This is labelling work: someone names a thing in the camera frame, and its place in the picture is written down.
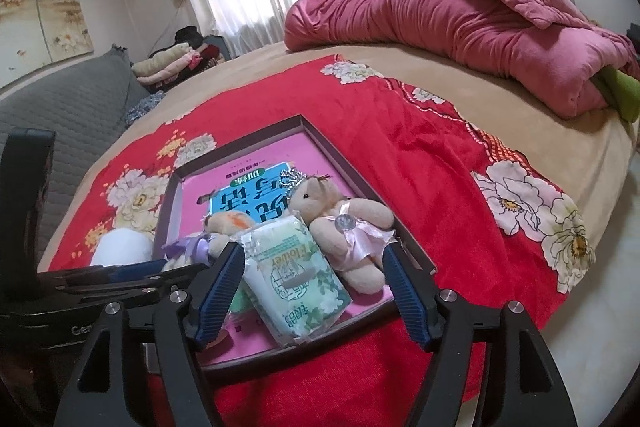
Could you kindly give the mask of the green pillow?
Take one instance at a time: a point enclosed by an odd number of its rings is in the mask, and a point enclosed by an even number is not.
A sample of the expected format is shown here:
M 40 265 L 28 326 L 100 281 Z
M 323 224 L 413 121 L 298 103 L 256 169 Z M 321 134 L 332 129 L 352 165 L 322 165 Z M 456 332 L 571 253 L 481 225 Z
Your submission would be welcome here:
M 620 118 L 636 122 L 640 113 L 640 83 L 612 66 L 602 68 L 591 78 L 606 103 L 613 107 Z

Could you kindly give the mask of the teddy bear pink dress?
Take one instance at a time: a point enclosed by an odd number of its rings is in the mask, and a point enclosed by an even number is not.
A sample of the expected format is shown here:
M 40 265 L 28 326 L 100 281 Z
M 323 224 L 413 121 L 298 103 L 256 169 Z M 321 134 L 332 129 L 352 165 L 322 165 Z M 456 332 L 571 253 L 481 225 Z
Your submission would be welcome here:
M 382 291 L 393 211 L 372 199 L 347 197 L 328 174 L 309 176 L 290 168 L 280 174 L 280 185 L 288 210 L 303 219 L 337 275 L 361 295 Z

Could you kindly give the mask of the green flower tissue pack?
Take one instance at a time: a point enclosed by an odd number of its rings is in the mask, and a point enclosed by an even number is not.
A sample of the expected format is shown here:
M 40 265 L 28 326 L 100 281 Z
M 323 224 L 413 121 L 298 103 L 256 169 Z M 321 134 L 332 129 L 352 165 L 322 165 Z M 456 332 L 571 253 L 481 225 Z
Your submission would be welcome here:
M 352 297 L 296 213 L 240 232 L 243 284 L 276 343 L 306 343 L 344 314 Z

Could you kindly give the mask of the blue patterned cloth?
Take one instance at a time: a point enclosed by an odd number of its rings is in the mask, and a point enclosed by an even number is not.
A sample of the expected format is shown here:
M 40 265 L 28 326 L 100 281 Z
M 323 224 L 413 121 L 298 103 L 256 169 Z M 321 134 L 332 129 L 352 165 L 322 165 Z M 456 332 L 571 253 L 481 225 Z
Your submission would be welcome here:
M 146 114 L 149 114 L 151 110 L 153 110 L 158 104 L 160 104 L 161 101 L 163 101 L 165 95 L 165 92 L 157 91 L 138 102 L 134 107 L 131 107 L 125 117 L 126 127 L 131 127 L 140 118 L 142 118 Z

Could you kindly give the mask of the red floral blanket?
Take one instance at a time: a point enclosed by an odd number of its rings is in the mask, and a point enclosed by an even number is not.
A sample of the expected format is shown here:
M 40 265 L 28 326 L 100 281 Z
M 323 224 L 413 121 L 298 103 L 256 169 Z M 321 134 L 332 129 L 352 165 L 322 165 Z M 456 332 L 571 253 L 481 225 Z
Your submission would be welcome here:
M 295 115 L 407 225 L 437 282 L 471 303 L 516 299 L 544 325 L 593 264 L 575 203 L 523 155 L 443 98 L 328 55 L 206 98 L 127 146 L 96 177 L 52 268 L 88 265 L 111 229 L 153 233 L 169 177 L 186 158 Z M 215 399 L 231 426 L 399 426 L 427 363 L 392 320 Z

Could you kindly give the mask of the grey quilted sofa cover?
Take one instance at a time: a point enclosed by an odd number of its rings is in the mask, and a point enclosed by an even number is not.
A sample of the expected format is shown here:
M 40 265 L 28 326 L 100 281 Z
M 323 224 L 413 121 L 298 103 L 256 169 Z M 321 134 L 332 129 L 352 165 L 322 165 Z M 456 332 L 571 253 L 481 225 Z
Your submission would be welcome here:
M 148 95 L 131 70 L 128 51 L 112 46 L 99 57 L 52 72 L 2 98 L 2 142 L 15 128 L 56 133 L 38 228 L 38 257 L 43 256 L 89 168 L 125 132 L 130 109 Z

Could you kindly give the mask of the floral wall painting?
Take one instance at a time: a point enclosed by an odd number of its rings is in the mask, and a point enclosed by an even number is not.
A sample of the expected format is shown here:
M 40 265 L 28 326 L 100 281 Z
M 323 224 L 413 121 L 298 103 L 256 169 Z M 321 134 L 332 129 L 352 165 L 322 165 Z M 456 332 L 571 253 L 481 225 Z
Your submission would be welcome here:
M 94 51 L 79 0 L 1 0 L 1 84 Z

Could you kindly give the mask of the dark framed pink tray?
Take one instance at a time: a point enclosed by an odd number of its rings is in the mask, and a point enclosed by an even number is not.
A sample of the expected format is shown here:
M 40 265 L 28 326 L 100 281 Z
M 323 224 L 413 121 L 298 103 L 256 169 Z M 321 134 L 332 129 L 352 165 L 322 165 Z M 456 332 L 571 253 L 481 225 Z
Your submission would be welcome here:
M 318 129 L 304 117 L 295 116 L 198 158 L 183 158 L 169 179 L 160 206 L 154 257 L 165 259 L 160 251 L 165 244 L 201 232 L 209 213 L 242 211 L 252 217 L 256 225 L 294 213 L 288 210 L 285 191 L 280 185 L 280 174 L 290 168 L 309 176 L 328 174 L 347 197 L 372 199 L 388 207 Z M 400 242 L 414 255 L 423 254 L 422 247 L 397 218 L 392 242 Z M 242 277 L 224 320 L 227 336 L 216 346 L 202 350 L 198 357 L 201 367 L 221 373 L 294 358 L 395 310 L 386 279 L 382 291 L 361 295 L 338 278 L 352 297 L 341 318 L 325 333 L 306 343 L 282 347 L 250 302 Z

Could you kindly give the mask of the pink folded quilt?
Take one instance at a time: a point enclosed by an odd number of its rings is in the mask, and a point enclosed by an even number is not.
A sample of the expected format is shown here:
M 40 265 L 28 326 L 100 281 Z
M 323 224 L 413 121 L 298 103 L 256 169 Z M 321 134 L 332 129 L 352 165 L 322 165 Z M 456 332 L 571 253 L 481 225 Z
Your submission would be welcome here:
M 412 46 L 514 79 L 563 119 L 611 107 L 591 81 L 602 68 L 639 81 L 630 39 L 593 23 L 570 0 L 298 0 L 285 17 L 284 43 L 291 51 Z

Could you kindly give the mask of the stack of folded clothes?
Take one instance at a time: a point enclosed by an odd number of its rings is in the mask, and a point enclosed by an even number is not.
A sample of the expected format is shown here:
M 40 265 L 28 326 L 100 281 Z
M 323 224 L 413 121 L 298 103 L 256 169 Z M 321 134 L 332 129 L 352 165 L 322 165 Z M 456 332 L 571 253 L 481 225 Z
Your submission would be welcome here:
M 203 36 L 196 26 L 180 28 L 175 42 L 131 65 L 138 83 L 150 93 L 169 90 L 177 84 L 230 61 L 231 53 L 221 36 Z

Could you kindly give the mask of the teddy bear purple dress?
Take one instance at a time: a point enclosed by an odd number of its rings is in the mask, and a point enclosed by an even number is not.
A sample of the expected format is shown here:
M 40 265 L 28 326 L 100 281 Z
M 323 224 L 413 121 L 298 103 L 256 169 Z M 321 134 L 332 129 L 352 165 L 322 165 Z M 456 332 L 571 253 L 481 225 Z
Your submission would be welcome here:
M 160 251 L 166 262 L 162 271 L 175 270 L 188 265 L 210 267 L 236 234 L 250 229 L 256 221 L 238 210 L 209 213 L 204 218 L 203 230 L 180 237 L 165 244 Z

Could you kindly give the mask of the beige bed sheet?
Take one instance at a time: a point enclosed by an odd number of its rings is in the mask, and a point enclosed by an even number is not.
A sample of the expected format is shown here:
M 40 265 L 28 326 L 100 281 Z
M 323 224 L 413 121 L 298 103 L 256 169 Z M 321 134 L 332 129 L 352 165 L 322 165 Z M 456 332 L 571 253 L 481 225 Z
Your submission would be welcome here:
M 172 89 L 156 109 L 130 127 L 87 171 L 42 255 L 39 270 L 49 268 L 96 176 L 132 141 L 220 92 L 335 54 L 444 98 L 464 119 L 523 153 L 530 165 L 576 202 L 590 244 L 600 243 L 623 191 L 637 142 L 637 126 L 625 124 L 615 110 L 593 110 L 563 120 L 515 81 L 473 72 L 446 58 L 399 44 L 330 46 L 290 53 L 284 44 L 277 43 L 206 70 Z

